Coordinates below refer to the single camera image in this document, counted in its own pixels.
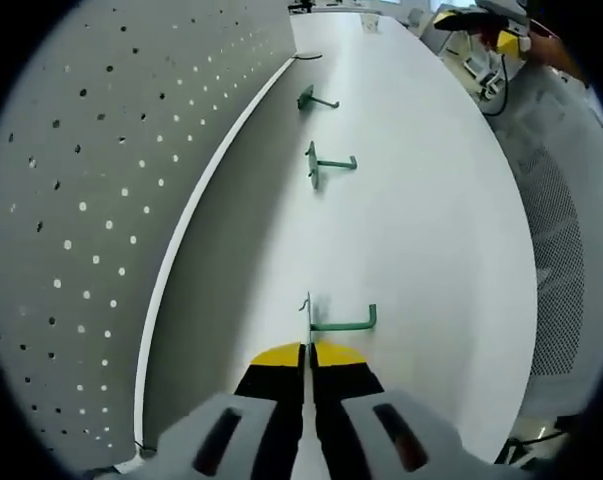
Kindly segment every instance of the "white tabletop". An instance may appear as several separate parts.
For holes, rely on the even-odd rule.
[[[525,392],[537,310],[532,242],[503,152],[463,87],[395,20],[381,17],[377,33],[354,13],[292,24],[299,52],[324,53],[308,61],[328,72],[315,94],[341,106],[314,108],[298,157],[281,159],[293,165],[230,384],[261,350],[305,338],[305,313],[291,307],[306,291],[329,322],[363,321],[376,303],[374,331],[329,339],[359,348],[386,389],[430,405],[494,461]],[[319,157],[355,155],[358,170],[323,169],[315,192],[310,140]]]

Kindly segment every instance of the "pegboard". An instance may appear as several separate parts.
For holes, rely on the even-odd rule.
[[[139,343],[224,136],[294,53],[278,0],[84,2],[0,114],[0,363],[68,467],[135,455]]]

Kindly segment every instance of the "white pegboard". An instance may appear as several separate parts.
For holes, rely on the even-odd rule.
[[[0,361],[76,470],[129,460],[139,342],[215,150],[294,53],[277,0],[84,2],[0,115]]]

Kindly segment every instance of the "green metal hook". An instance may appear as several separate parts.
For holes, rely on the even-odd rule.
[[[301,95],[299,95],[299,98],[297,98],[297,107],[299,107],[299,110],[303,110],[311,102],[320,103],[321,105],[326,105],[330,108],[339,108],[339,102],[337,102],[337,103],[326,102],[325,100],[316,98],[313,95],[314,95],[314,85],[310,85],[308,88],[306,88],[303,91],[303,93]]]
[[[307,309],[308,312],[308,329],[310,331],[310,337],[312,336],[312,332],[370,330],[377,324],[377,305],[375,303],[368,305],[368,321],[357,323],[324,323],[321,325],[312,323],[312,299],[310,298],[310,292],[308,292],[308,296],[306,297],[299,311],[304,309]]]
[[[350,155],[350,163],[345,162],[328,162],[325,160],[319,160],[317,158],[317,151],[314,147],[314,141],[310,142],[308,150],[305,152],[308,156],[308,166],[310,167],[310,173],[308,177],[312,180],[312,187],[315,190],[319,189],[319,167],[338,167],[347,168],[348,170],[356,170],[359,164],[354,155]]]

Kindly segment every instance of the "white table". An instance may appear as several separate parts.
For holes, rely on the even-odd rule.
[[[362,350],[386,389],[402,388],[452,421],[464,446],[494,461],[525,392],[536,334],[527,220],[508,163],[476,105],[441,61],[395,20],[365,33],[360,16],[292,18],[297,49],[330,67],[299,132],[294,174],[270,226],[236,348],[237,377],[259,351],[304,338],[309,290],[332,333]],[[345,161],[324,192],[303,147]]]
[[[355,13],[292,23],[298,50],[324,56],[281,76],[194,212],[156,322],[148,424],[161,431],[234,391],[261,351],[305,341],[297,309],[310,291],[324,322],[363,321],[376,303],[373,331],[329,339],[360,349],[386,389],[430,405],[493,461],[536,333],[532,243],[507,161],[463,87],[395,20],[380,18],[378,33]],[[312,83],[341,106],[299,112]],[[359,168],[322,169],[315,192],[311,140]],[[321,463],[316,441],[306,448],[311,407],[297,477],[325,478],[308,472]]]

